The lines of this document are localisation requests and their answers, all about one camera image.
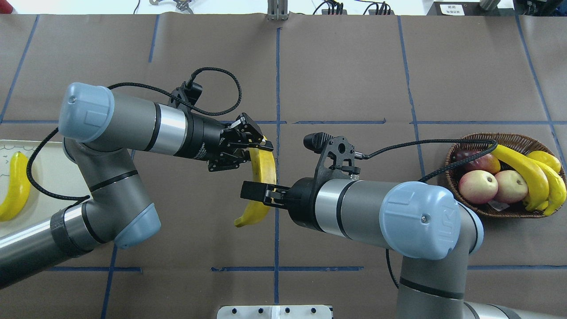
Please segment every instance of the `gray robotic arm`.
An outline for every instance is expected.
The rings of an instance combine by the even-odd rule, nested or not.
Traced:
[[[440,186],[361,181],[346,138],[306,136],[321,154],[313,178],[292,187],[244,182],[240,197],[287,209],[299,226],[402,254],[397,319],[552,319],[502,306],[466,303],[468,256],[482,244],[480,219]],[[333,160],[325,167],[327,158]]]
[[[174,96],[194,104],[201,90],[184,83]],[[78,165],[92,199],[0,238],[0,288],[109,241],[121,249],[137,245],[160,229],[127,149],[208,161],[209,171],[249,161],[245,148],[273,150],[246,113],[224,124],[174,99],[166,106],[83,83],[67,89],[59,125],[64,151]]]

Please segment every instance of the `red object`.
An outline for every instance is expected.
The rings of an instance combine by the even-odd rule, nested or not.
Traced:
[[[0,0],[0,14],[10,14],[14,10],[7,0]]]

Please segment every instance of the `metal bracket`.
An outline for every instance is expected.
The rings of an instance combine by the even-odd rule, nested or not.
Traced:
[[[325,305],[266,305],[224,306],[217,312],[217,319],[332,319],[333,308]]]
[[[268,20],[287,20],[287,0],[268,0]]]

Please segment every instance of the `wicker basket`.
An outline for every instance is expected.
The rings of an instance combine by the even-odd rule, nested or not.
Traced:
[[[520,135],[520,134],[512,134],[512,133],[475,133],[463,136],[462,139],[494,139],[498,141],[499,144],[507,146],[515,151],[518,151],[524,155],[529,154],[529,152],[533,152],[534,150],[542,150],[547,152],[551,155],[554,155],[545,145],[534,140],[531,137]],[[448,165],[452,162],[452,157],[454,153],[459,149],[469,149],[469,150],[484,150],[486,149],[486,144],[453,144],[453,146],[449,149],[447,153],[447,157],[445,158],[445,165]],[[508,165],[503,163],[502,169],[510,169]],[[489,217],[496,217],[496,218],[541,218],[545,217],[543,215],[543,211],[527,211],[522,203],[515,203],[510,205],[510,207],[498,211],[494,209],[492,206],[488,204],[482,205],[473,205],[467,200],[465,200],[458,191],[459,179],[463,175],[462,170],[451,170],[445,172],[445,180],[447,182],[447,188],[451,190],[451,192],[455,195],[455,198],[463,203],[468,208],[472,209],[479,215],[489,216]],[[565,169],[564,167],[561,168],[559,175],[562,177],[563,181],[567,184],[567,179],[565,178]]]

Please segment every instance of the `white tray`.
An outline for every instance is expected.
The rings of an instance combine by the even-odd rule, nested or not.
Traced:
[[[0,140],[0,202],[6,198],[12,155],[22,152],[29,158],[38,145],[36,141]],[[65,156],[61,142],[48,142],[43,147],[33,163],[32,174],[50,192],[67,196],[89,194],[79,168]],[[71,204],[48,197],[32,186],[23,210],[12,220],[0,222],[0,237],[46,220]]]

